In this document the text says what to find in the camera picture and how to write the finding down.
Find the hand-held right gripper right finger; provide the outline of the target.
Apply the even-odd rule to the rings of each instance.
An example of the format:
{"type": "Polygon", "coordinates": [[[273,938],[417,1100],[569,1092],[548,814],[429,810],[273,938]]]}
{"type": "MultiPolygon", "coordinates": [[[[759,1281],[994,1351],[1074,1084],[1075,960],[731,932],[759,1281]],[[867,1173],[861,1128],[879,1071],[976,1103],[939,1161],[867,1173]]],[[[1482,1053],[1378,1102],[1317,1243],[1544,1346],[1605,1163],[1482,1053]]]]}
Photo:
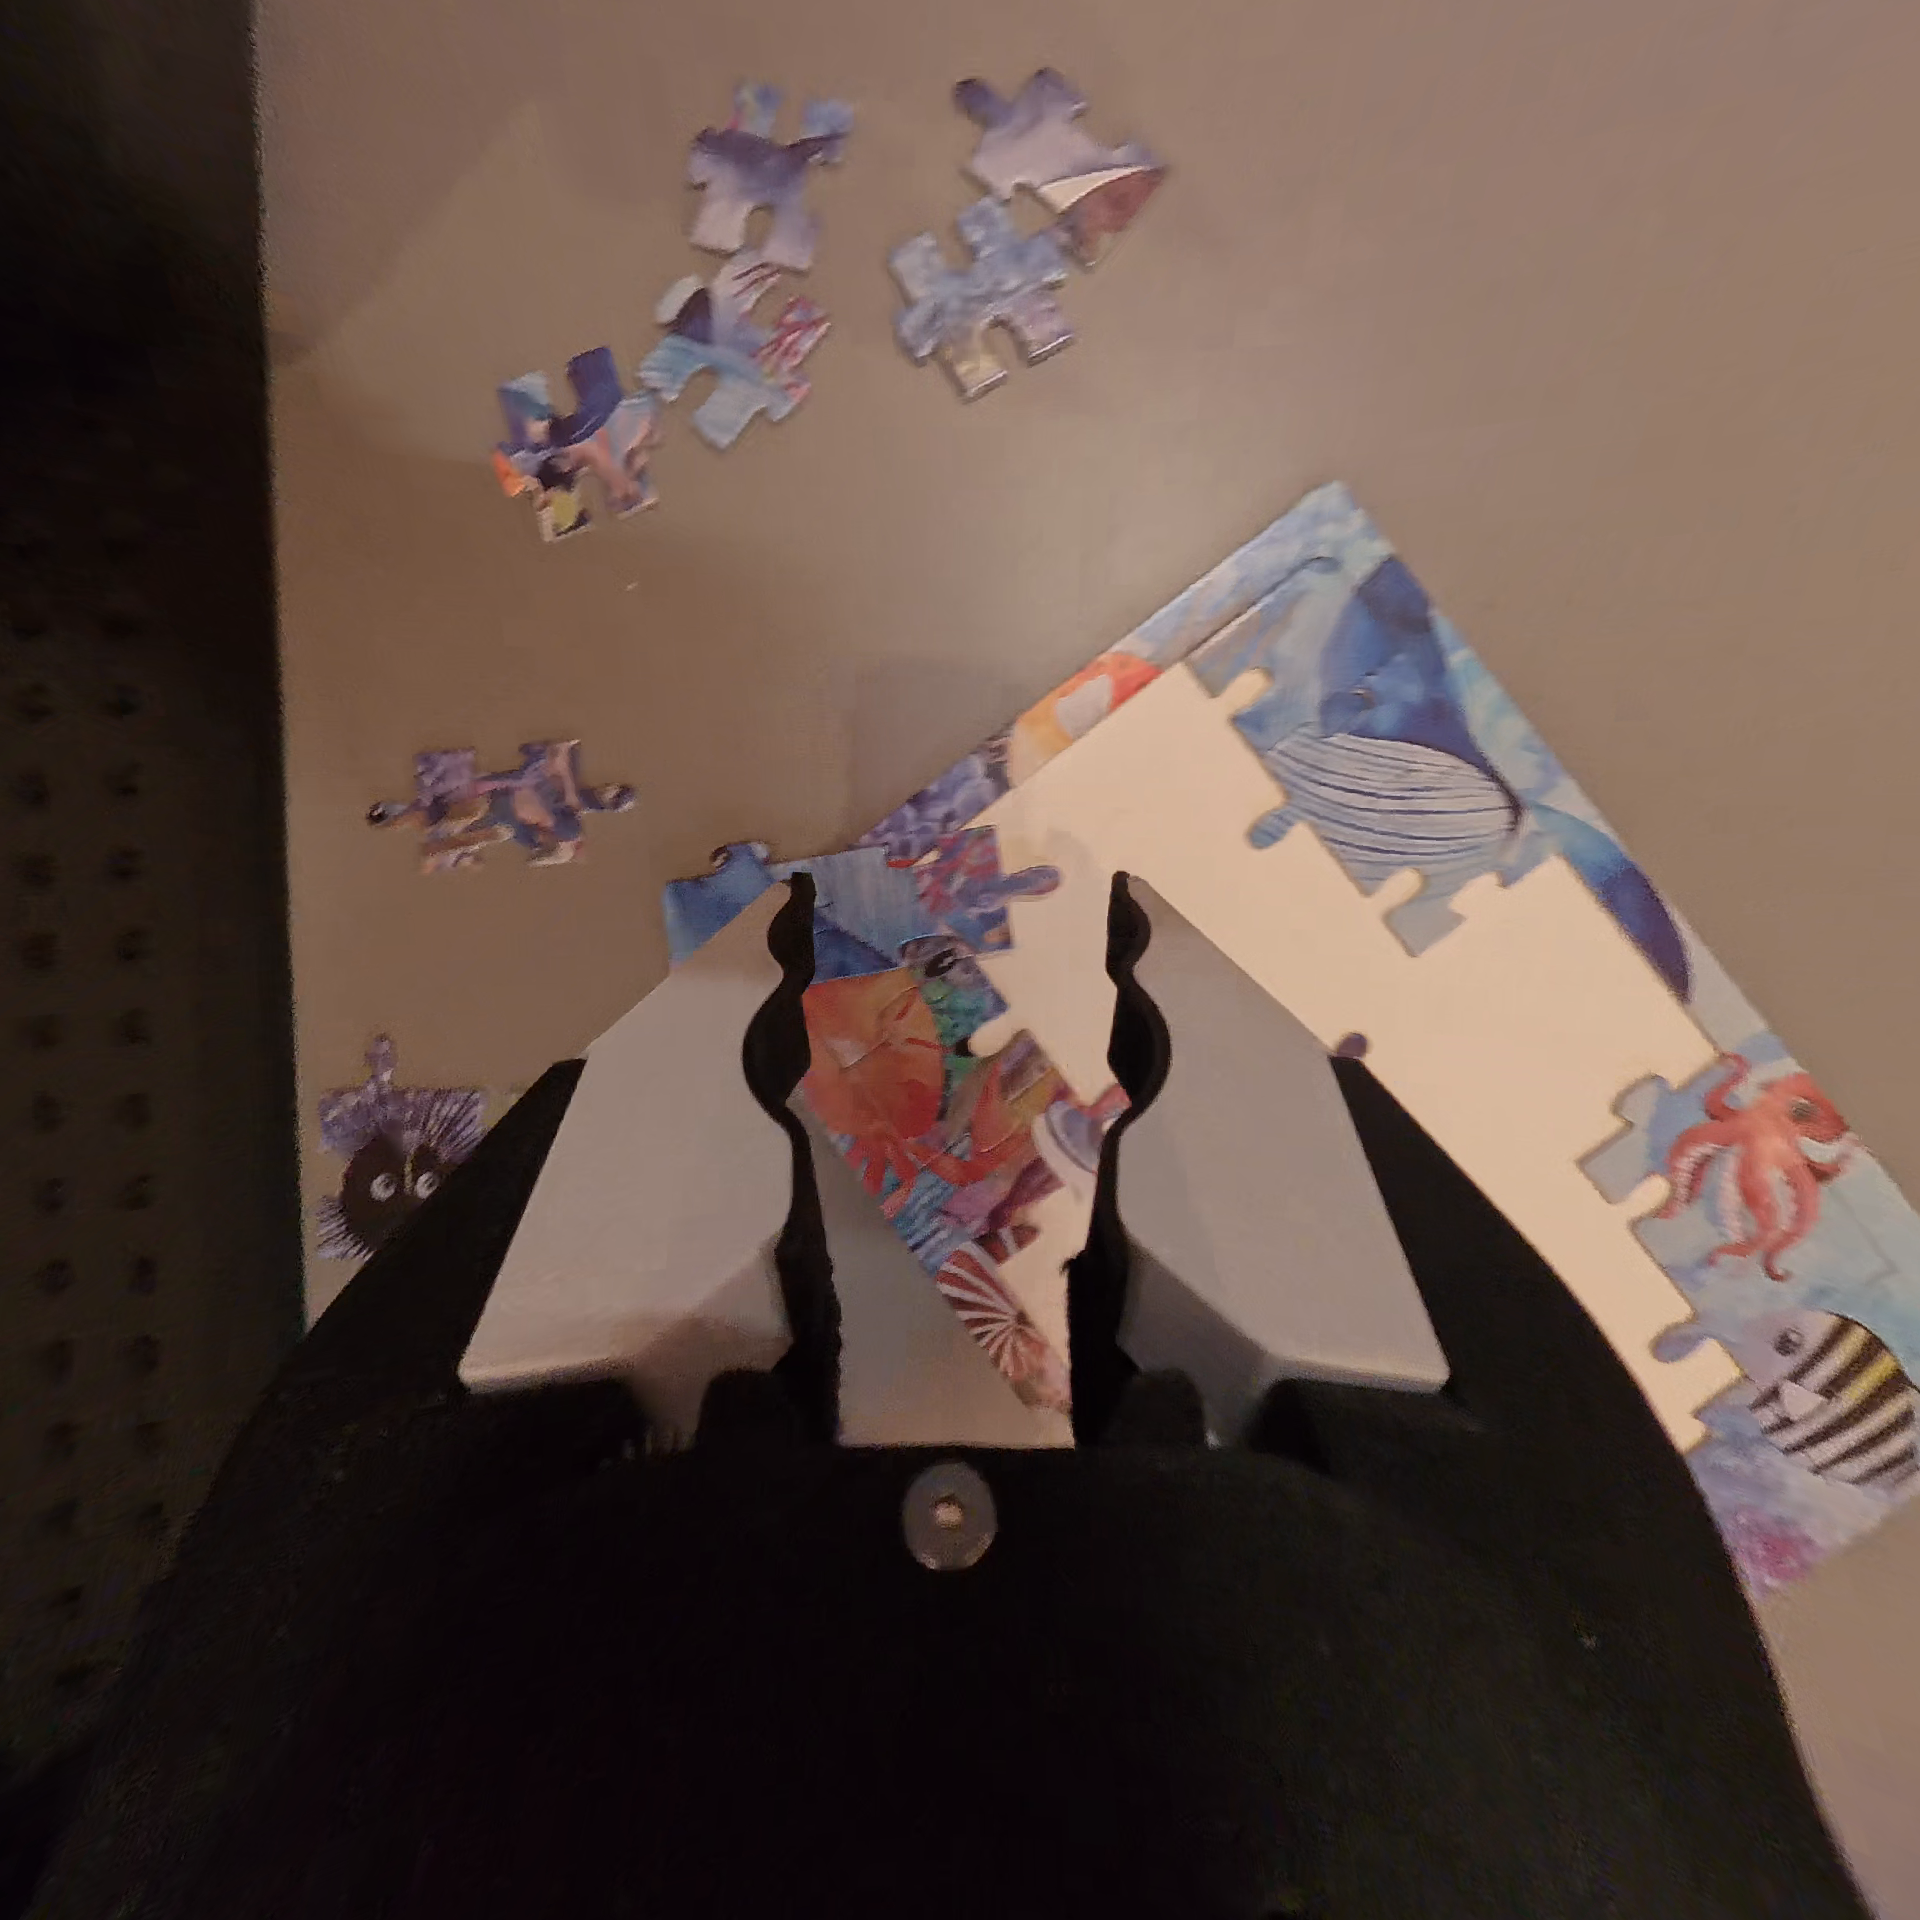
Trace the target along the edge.
{"type": "Polygon", "coordinates": [[[1175,1406],[1211,1443],[1276,1431],[1283,1390],[1432,1396],[1448,1362],[1331,1053],[1140,876],[1111,877],[1119,1103],[1068,1260],[1079,1446],[1175,1406]]]}

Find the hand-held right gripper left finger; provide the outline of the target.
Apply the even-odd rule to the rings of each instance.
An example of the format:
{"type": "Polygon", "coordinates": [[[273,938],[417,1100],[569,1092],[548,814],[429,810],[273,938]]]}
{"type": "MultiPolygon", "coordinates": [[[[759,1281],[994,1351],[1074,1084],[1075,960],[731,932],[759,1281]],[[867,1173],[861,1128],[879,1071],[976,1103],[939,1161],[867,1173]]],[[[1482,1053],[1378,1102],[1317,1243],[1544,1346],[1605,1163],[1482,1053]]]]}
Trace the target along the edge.
{"type": "Polygon", "coordinates": [[[507,1394],[611,1379],[692,1436],[767,1372],[836,1439],[836,1284],[793,1092],[813,886],[775,879],[595,1035],[457,1362],[507,1394]]]}

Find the sea print jigsaw puzzle board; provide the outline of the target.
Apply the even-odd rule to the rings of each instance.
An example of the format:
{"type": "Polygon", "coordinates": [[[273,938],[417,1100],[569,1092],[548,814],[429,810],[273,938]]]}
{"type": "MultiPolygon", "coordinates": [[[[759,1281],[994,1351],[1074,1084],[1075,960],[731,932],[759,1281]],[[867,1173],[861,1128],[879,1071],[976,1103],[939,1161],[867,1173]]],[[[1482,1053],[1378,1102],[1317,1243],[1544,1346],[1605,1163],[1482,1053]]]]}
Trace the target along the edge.
{"type": "MultiPolygon", "coordinates": [[[[1367,1033],[1361,1062],[1548,1257],[1626,1362],[1746,1585],[1779,1592],[1916,1490],[1884,1499],[1787,1462],[1714,1339],[1655,1359],[1648,1337],[1684,1304],[1634,1235],[1659,1188],[1611,1204],[1577,1161],[1643,1078],[1682,1084],[1722,1052],[1802,1064],[1429,596],[1467,727],[1524,803],[1524,859],[1465,886],[1451,900],[1460,923],[1414,954],[1384,912],[1409,897],[1416,876],[1366,893],[1308,828],[1269,848],[1246,839],[1279,799],[1231,724],[1259,677],[1211,696],[1194,669],[1239,613],[1316,558],[1348,581],[1386,558],[1404,563],[1354,491],[1313,488],[860,844],[914,856],[938,836],[994,825],[1022,859],[1061,867],[1081,919],[1091,883],[1125,870],[1321,1044],[1367,1033]]],[[[1917,1331],[1916,1208],[1868,1147],[1839,1188],[1916,1272],[1917,1331]]]]}

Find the striped whale belly puzzle piece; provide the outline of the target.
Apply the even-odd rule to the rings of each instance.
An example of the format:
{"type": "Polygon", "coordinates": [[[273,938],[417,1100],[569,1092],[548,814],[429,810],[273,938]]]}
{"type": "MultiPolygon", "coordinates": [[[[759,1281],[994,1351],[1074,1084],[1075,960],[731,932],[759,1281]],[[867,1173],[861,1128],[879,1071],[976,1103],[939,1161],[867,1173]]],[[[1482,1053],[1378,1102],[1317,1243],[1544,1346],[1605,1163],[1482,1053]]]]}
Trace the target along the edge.
{"type": "Polygon", "coordinates": [[[841,979],[891,972],[911,906],[906,867],[877,844],[819,856],[806,865],[811,882],[818,978],[841,979]]]}

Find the black spiny fish puzzle piece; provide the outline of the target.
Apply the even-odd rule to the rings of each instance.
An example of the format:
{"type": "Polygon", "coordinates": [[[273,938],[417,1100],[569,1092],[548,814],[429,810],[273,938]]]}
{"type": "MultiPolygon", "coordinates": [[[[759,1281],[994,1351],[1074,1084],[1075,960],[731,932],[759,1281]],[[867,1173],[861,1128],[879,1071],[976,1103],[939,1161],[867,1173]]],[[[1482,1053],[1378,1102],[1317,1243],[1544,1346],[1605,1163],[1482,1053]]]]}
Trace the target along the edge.
{"type": "Polygon", "coordinates": [[[374,1033],[359,1078],[316,1100],[319,1149],[338,1161],[314,1208],[316,1256],[369,1260],[467,1161],[488,1103],[486,1088],[401,1081],[396,1042],[374,1033]]]}

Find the joined orange crab puzzle pieces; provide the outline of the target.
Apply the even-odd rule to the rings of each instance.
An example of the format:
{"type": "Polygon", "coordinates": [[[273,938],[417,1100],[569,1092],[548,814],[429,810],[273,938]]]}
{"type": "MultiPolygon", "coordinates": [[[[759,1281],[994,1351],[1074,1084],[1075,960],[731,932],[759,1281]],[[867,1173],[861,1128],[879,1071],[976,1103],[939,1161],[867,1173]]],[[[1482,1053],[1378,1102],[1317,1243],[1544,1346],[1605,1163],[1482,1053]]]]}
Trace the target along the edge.
{"type": "Polygon", "coordinates": [[[1002,1264],[1034,1243],[1037,1208],[1096,1176],[1129,1103],[1115,1084],[1081,1100],[1026,1029],[976,1052],[1000,1009],[957,949],[802,995],[802,1098],[925,1272],[966,1246],[1002,1264]]]}

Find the joined blue whale puzzle pieces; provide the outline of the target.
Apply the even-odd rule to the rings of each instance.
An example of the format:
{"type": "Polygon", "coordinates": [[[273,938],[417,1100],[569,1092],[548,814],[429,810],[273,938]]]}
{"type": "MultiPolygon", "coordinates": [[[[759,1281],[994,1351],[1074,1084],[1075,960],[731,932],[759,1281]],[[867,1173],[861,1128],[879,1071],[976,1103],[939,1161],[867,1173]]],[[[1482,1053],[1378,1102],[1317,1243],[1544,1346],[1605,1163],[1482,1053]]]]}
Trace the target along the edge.
{"type": "Polygon", "coordinates": [[[1367,895],[1416,876],[1384,912],[1408,952],[1461,923],[1461,889],[1524,861],[1524,801],[1476,742],[1428,591],[1399,558],[1355,581],[1328,555],[1299,563],[1201,648],[1194,672],[1214,697],[1259,677],[1230,724],[1278,801],[1246,841],[1267,849],[1306,828],[1367,895]]]}

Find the black mesh chair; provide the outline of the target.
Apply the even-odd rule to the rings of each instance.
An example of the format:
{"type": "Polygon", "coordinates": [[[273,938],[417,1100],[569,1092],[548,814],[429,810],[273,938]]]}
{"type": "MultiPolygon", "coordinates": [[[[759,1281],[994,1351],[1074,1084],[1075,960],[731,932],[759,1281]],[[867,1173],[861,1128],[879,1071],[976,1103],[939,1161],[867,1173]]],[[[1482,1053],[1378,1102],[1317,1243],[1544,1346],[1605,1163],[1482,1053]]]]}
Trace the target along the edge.
{"type": "Polygon", "coordinates": [[[253,6],[1,6],[1,1750],[77,1748],[290,1346],[253,6]]]}

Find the pale blue zebra-striped puzzle piece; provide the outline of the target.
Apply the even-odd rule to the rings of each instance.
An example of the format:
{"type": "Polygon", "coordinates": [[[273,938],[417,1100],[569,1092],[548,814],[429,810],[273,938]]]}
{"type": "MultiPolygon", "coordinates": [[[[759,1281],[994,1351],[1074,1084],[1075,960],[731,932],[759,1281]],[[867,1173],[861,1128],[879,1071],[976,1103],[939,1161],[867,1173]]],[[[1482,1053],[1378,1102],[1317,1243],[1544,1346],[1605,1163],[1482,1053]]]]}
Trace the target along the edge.
{"type": "Polygon", "coordinates": [[[1026,366],[1074,346],[1075,330],[1057,299],[1070,264],[1049,229],[1024,232],[1008,204],[992,196],[959,208],[953,227],[966,243],[966,264],[949,261],[936,233],[917,232],[887,252],[886,270],[900,295],[900,349],[916,366],[936,364],[956,396],[972,403],[1008,376],[995,332],[1026,366]]]}

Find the pale blue purple puzzle piece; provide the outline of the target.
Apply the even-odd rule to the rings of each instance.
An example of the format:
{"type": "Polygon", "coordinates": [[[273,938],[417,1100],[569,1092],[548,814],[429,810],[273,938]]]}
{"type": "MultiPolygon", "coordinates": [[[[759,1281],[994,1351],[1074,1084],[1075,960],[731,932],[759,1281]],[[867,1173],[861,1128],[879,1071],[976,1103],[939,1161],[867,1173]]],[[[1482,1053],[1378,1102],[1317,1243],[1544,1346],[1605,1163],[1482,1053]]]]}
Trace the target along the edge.
{"type": "Polygon", "coordinates": [[[731,88],[726,121],[689,140],[683,181],[699,200],[686,237],[699,252],[731,258],[749,245],[749,225],[761,214],[766,229],[758,249],[763,260],[783,271],[808,274],[818,245],[818,220],[806,204],[809,172],[841,159],[854,109],[836,97],[808,99],[798,136],[779,140],[781,99],[778,86],[741,79],[731,88]]]}

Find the grey blue white puzzle piece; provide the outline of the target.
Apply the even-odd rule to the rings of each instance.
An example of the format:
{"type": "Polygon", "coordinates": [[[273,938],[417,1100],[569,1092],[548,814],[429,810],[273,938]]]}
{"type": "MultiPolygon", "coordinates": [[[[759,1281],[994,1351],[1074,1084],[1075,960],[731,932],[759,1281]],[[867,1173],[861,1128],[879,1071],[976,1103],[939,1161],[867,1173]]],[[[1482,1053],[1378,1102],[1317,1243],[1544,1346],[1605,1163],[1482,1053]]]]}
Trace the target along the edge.
{"type": "Polygon", "coordinates": [[[1034,70],[1014,94],[963,76],[949,97],[973,127],[966,176],[1000,204],[1017,194],[1041,204],[1083,271],[1113,252],[1167,179],[1167,163],[1148,146],[1087,131],[1087,95],[1054,66],[1034,70]]]}

